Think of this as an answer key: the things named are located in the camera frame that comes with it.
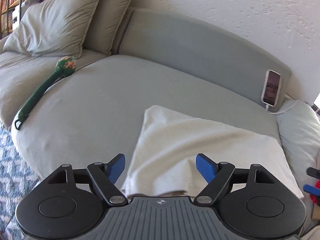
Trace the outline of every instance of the rug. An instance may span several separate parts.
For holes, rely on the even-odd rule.
[[[6,239],[23,238],[15,209],[38,181],[14,147],[10,132],[0,127],[0,231]]]

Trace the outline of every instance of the white cable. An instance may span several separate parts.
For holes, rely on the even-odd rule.
[[[276,112],[276,113],[271,113],[270,112],[270,114],[283,114],[283,113],[285,113],[285,112],[288,112],[289,110],[291,110],[292,108],[294,108],[298,103],[300,102],[300,100],[297,100],[297,101],[295,101],[295,103],[292,105],[292,106],[290,106],[289,108],[287,108],[287,109],[285,109],[285,110],[283,110],[283,111],[281,111],[281,112]]]

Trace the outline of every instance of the red object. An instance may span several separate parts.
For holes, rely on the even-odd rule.
[[[317,181],[317,183],[315,184],[315,187],[316,187],[316,188],[320,188],[320,180]],[[313,201],[313,203],[318,204],[318,201],[317,201],[317,199],[316,199],[315,196],[310,195],[310,198],[311,198],[311,200]]]

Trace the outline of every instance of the smartphone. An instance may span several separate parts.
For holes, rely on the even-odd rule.
[[[264,81],[261,101],[269,106],[275,106],[278,100],[282,77],[279,73],[268,69]]]

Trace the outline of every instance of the sofa backrest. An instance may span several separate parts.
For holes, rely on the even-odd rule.
[[[287,65],[244,38],[200,20],[150,9],[128,10],[113,53],[167,65],[261,106],[266,71],[272,69],[282,76],[278,103],[272,111],[282,105],[292,75]]]

